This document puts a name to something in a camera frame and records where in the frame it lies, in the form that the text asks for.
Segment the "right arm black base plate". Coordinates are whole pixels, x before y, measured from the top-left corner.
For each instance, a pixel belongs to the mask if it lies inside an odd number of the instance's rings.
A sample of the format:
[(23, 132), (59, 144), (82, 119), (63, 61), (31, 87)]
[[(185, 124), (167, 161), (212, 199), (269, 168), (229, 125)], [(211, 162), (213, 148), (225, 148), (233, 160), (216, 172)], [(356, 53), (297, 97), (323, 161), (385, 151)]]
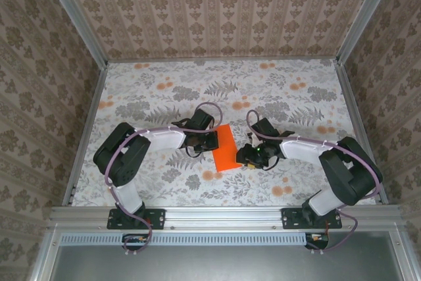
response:
[(284, 229), (342, 228), (341, 217), (335, 210), (320, 216), (311, 209), (290, 207), (281, 209), (281, 214)]

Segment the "black connector box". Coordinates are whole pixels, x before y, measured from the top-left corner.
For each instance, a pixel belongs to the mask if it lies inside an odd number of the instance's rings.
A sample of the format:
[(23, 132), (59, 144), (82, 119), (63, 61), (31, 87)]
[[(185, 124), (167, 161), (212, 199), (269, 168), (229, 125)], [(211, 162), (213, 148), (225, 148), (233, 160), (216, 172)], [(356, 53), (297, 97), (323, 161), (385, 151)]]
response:
[(150, 234), (124, 234), (122, 236), (122, 248), (126, 253), (139, 253), (150, 241)]
[(305, 247), (311, 251), (323, 251), (328, 246), (329, 237), (327, 233), (306, 233), (305, 238)]

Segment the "aluminium frame post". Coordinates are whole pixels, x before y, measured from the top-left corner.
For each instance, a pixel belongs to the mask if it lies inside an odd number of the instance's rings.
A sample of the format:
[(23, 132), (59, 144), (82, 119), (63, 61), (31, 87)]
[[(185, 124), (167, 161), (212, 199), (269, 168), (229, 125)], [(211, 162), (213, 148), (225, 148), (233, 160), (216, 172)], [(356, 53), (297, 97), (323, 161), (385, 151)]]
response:
[(362, 2), (361, 8), (337, 53), (338, 64), (345, 64), (370, 19), (374, 16), (374, 12), (380, 1), (381, 0), (364, 0)]
[(95, 60), (99, 70), (104, 71), (107, 67), (108, 58), (105, 50), (101, 47), (93, 28), (89, 25), (89, 22), (84, 15), (82, 5), (79, 4), (77, 0), (59, 1), (91, 53), (91, 56)]

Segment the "orange paper sheet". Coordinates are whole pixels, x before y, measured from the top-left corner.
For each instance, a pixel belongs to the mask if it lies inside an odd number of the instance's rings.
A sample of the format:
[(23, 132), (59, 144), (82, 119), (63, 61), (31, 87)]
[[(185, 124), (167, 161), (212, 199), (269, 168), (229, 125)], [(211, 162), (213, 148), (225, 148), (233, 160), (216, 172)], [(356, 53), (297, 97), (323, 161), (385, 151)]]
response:
[(236, 161), (237, 147), (229, 124), (216, 129), (218, 148), (212, 151), (217, 172), (240, 168)]

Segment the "long aluminium mounting rail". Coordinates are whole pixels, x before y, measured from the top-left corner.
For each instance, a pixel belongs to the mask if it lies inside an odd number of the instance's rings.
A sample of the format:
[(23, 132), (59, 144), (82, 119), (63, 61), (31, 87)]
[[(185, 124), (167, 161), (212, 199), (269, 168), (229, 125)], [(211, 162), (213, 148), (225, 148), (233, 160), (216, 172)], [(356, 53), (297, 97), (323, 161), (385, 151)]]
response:
[[(281, 209), (277, 207), (165, 207), (164, 230), (187, 232), (284, 229)], [(107, 227), (111, 207), (55, 207), (49, 216), (50, 228), (101, 230)], [(357, 205), (340, 214), (342, 230), (389, 231), (405, 226), (396, 205)]]

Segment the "grey metal panel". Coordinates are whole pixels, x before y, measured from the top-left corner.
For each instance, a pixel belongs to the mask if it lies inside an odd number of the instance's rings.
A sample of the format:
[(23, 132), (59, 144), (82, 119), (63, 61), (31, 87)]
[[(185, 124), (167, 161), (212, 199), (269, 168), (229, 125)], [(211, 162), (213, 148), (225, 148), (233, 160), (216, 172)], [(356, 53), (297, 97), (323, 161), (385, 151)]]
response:
[(51, 281), (403, 281), (389, 237), (356, 233), (319, 254), (303, 246), (64, 246)]

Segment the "aluminium frame bar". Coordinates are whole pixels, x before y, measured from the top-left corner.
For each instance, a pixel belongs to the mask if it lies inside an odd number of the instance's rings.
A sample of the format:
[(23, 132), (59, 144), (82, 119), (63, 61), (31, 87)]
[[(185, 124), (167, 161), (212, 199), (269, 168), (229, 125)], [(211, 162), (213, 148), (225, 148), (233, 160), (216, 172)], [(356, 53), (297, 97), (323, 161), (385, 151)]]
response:
[(360, 145), (366, 151), (367, 155), (371, 158), (371, 160), (373, 162), (376, 162), (345, 67), (342, 64), (340, 64), (336, 59), (334, 59), (333, 62), (339, 80), (339, 84), (343, 93), (343, 98), (348, 109), (349, 117), (353, 125), (356, 140), (360, 143)]
[(318, 60), (336, 60), (335, 56), (259, 56), (259, 57), (187, 57), (187, 58), (149, 58), (149, 59), (109, 59), (111, 63), (172, 63), (172, 62), (208, 62), (208, 61), (309, 61)]
[(108, 66), (106, 65), (105, 68), (103, 68), (99, 73), (99, 79), (95, 87), (93, 99), (91, 101), (89, 112), (86, 118), (86, 123), (82, 132), (82, 138), (79, 142), (78, 150), (76, 152), (76, 156), (74, 159), (74, 164), (73, 164), (73, 167), (68, 179), (68, 184), (66, 186), (66, 191), (64, 193), (64, 197), (61, 203), (63, 207), (71, 206), (74, 199), (74, 193), (76, 192), (78, 179), (80, 177), (82, 167), (84, 164), (86, 150), (89, 144), (91, 131), (93, 129), (95, 116), (99, 107), (103, 89), (105, 87), (107, 72), (108, 72)]

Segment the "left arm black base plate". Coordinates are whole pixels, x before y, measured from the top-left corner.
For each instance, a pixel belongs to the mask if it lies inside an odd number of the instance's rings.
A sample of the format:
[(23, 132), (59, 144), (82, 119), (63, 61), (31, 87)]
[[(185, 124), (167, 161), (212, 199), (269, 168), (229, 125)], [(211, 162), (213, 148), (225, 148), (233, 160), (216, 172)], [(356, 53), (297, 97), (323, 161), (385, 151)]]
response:
[[(165, 209), (142, 209), (135, 213), (142, 217), (152, 229), (162, 230), (166, 218)], [(141, 221), (128, 216), (119, 208), (111, 209), (107, 221), (109, 230), (146, 230), (147, 226)]]

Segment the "floral patterned table cover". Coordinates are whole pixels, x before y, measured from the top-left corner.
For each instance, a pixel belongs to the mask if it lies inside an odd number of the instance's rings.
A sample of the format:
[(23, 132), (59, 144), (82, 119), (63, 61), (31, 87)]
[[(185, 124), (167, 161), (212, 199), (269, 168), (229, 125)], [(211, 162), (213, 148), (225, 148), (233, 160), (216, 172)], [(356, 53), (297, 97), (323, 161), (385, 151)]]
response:
[[(110, 65), (84, 164), (76, 207), (111, 206), (94, 153), (121, 122), (154, 128), (191, 117), (200, 108), (229, 124), (238, 147), (248, 142), (254, 109), (280, 131), (338, 141), (354, 134), (331, 60), (208, 61)], [(300, 205), (328, 186), (320, 167), (281, 160), (269, 171), (217, 172), (211, 153), (148, 152), (136, 188), (149, 207)]]

